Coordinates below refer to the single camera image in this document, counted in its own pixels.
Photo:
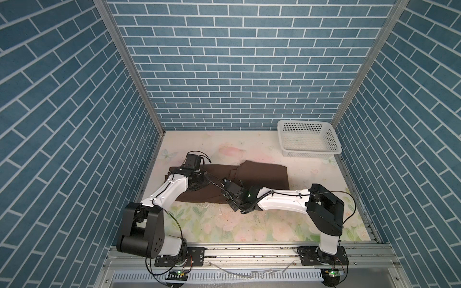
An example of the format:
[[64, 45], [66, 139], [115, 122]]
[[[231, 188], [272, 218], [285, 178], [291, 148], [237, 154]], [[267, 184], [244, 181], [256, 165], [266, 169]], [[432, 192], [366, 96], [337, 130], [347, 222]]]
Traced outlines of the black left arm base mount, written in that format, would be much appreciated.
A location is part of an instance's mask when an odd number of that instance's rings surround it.
[[180, 250], [177, 256], [157, 256], [155, 267], [175, 266], [203, 266], [205, 257], [204, 247], [186, 247]]

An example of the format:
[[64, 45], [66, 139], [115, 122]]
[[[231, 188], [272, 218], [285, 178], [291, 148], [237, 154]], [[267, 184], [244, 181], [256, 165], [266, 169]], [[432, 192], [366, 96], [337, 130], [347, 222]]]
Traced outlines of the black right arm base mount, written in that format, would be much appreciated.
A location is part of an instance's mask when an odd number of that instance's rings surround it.
[[327, 254], [322, 252], [319, 247], [315, 246], [301, 246], [297, 248], [297, 253], [300, 257], [302, 266], [347, 266], [349, 265], [349, 259], [345, 249], [342, 246], [337, 247], [337, 253], [335, 255]]

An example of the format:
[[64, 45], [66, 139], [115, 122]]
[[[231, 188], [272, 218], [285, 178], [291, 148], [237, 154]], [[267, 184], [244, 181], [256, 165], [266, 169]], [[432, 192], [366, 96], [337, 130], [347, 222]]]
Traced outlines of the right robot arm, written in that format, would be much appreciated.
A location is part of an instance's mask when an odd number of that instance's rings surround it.
[[307, 215], [320, 231], [319, 254], [335, 256], [343, 234], [345, 203], [320, 184], [303, 190], [275, 190], [252, 186], [244, 188], [231, 180], [223, 180], [219, 188], [234, 211], [281, 210]]

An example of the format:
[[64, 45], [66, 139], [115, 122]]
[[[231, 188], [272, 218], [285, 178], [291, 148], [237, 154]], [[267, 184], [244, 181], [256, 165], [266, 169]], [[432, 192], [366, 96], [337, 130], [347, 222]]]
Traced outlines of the brown trousers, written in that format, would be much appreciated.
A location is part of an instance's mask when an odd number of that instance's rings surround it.
[[[261, 186], [275, 190], [289, 190], [288, 169], [285, 166], [246, 160], [234, 165], [206, 164], [204, 170], [222, 180], [224, 178], [245, 188]], [[187, 190], [176, 199], [178, 202], [225, 204], [227, 199], [216, 186], [208, 186], [194, 192]]]

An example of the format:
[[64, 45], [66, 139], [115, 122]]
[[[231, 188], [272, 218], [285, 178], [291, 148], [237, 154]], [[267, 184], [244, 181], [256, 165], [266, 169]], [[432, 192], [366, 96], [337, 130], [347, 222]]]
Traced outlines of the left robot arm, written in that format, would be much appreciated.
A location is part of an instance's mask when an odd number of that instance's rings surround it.
[[179, 169], [141, 202], [129, 203], [122, 214], [117, 233], [116, 250], [146, 259], [169, 257], [183, 262], [187, 241], [183, 236], [168, 236], [164, 216], [176, 199], [190, 188], [206, 186], [203, 173]]

